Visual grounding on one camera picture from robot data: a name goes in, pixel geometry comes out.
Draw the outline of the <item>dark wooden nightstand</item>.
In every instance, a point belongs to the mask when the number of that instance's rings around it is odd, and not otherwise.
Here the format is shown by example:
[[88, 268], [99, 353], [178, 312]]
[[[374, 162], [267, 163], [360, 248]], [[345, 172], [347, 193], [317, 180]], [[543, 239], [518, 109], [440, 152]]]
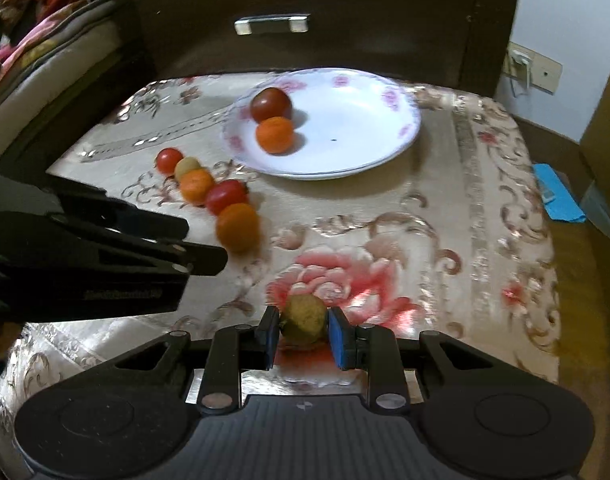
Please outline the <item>dark wooden nightstand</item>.
[[[127, 0], [161, 77], [348, 67], [491, 96], [518, 0]], [[309, 15], [306, 34], [238, 36], [239, 18]]]

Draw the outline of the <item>floral beige tablecloth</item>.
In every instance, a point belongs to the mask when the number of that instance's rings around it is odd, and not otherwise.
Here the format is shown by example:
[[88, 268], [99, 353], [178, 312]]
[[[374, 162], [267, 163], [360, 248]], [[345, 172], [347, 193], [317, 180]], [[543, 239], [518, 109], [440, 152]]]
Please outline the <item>floral beige tablecloth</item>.
[[94, 126], [51, 168], [144, 209], [188, 220], [215, 241], [215, 220], [181, 203], [154, 168], [164, 145], [216, 179], [250, 188], [262, 247], [214, 278], [192, 278], [176, 312], [32, 323], [14, 344], [0, 402], [25, 400], [170, 330], [195, 339], [253, 323], [291, 292], [337, 301], [349, 318], [397, 335], [440, 330], [547, 380], [559, 375], [561, 319], [553, 246], [525, 143], [491, 99], [407, 84], [419, 101], [416, 142], [391, 162], [318, 182], [263, 176], [220, 139], [227, 107], [257, 74], [149, 84]]

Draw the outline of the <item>wall power socket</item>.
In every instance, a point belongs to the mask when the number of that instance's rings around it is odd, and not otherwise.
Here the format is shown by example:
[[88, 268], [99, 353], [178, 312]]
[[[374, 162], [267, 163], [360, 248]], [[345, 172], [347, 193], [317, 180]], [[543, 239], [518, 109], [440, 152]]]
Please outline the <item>wall power socket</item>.
[[563, 65], [529, 48], [510, 42], [506, 48], [502, 73], [509, 78], [514, 98], [527, 96], [532, 89], [555, 94]]

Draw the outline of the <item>blue paper on floor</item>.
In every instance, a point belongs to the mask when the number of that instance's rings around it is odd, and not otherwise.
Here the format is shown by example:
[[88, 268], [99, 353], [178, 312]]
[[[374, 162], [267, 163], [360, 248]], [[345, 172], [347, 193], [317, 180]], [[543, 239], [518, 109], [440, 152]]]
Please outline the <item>blue paper on floor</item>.
[[544, 209], [553, 221], [582, 223], [586, 215], [556, 171], [547, 164], [535, 164], [534, 174]]

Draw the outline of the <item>brown kiwi fruit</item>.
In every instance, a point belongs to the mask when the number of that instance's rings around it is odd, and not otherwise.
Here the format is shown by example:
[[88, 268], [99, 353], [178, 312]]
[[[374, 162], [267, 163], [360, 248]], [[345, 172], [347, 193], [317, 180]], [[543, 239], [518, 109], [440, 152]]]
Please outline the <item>brown kiwi fruit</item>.
[[328, 307], [314, 295], [288, 297], [281, 313], [280, 331], [293, 346], [309, 346], [326, 332]]

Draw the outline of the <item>dark red tomato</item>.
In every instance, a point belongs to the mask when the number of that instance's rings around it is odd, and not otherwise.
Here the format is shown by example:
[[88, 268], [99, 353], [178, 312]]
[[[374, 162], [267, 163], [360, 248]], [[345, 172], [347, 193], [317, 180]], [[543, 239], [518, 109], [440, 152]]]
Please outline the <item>dark red tomato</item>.
[[291, 119], [293, 104], [288, 95], [276, 87], [265, 88], [250, 101], [250, 116], [255, 122], [273, 117]]

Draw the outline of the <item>white floral plate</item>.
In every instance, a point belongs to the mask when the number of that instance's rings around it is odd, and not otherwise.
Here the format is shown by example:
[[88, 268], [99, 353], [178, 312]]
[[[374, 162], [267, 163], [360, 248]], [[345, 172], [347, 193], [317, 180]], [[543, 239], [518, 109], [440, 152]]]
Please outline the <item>white floral plate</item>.
[[[293, 105], [295, 143], [271, 155], [256, 140], [250, 104], [267, 88]], [[222, 118], [221, 139], [234, 160], [267, 176], [329, 180], [381, 166], [418, 136], [421, 112], [401, 84], [349, 68], [310, 68], [274, 75], [245, 91]]]

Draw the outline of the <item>red oval tomato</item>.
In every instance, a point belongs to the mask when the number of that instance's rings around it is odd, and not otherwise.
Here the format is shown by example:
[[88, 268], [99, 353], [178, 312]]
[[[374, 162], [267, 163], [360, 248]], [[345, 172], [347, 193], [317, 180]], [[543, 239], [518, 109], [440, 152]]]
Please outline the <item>red oval tomato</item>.
[[233, 204], [247, 203], [247, 186], [238, 180], [224, 180], [214, 185], [206, 195], [205, 207], [214, 216]]

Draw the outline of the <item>orange tangerine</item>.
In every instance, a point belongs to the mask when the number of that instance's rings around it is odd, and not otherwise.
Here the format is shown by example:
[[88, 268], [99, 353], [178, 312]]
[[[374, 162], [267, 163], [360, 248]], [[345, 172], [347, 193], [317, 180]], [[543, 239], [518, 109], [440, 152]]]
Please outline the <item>orange tangerine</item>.
[[258, 145], [270, 155], [280, 155], [289, 151], [295, 142], [293, 123], [284, 117], [270, 117], [256, 127]]
[[236, 203], [224, 208], [216, 220], [216, 237], [228, 252], [242, 254], [260, 241], [260, 219], [251, 204]]
[[183, 199], [193, 206], [204, 206], [208, 192], [216, 185], [206, 169], [194, 169], [184, 174], [179, 181], [179, 191]]

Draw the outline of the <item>pale yellow-green small fruit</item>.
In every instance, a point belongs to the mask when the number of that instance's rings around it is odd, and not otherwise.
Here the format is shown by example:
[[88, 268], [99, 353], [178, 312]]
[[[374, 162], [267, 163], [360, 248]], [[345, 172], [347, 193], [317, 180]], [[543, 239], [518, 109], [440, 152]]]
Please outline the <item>pale yellow-green small fruit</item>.
[[175, 166], [174, 177], [177, 182], [190, 171], [200, 170], [202, 168], [201, 163], [192, 156], [186, 156], [180, 159]]

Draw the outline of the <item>small red cherry tomato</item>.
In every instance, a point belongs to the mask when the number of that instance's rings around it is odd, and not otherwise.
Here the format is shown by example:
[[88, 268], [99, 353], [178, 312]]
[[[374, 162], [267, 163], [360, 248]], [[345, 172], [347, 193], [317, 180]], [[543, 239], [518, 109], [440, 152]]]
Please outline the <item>small red cherry tomato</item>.
[[184, 155], [176, 148], [164, 148], [156, 155], [155, 167], [160, 174], [170, 177], [175, 174], [178, 162], [183, 159]]

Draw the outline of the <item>bed with bedding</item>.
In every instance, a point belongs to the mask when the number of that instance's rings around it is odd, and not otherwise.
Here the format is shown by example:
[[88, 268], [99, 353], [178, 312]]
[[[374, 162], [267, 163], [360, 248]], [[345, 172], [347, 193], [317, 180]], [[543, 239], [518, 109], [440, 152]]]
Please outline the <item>bed with bedding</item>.
[[127, 0], [78, 0], [43, 20], [0, 0], [0, 168], [43, 166], [151, 75]]

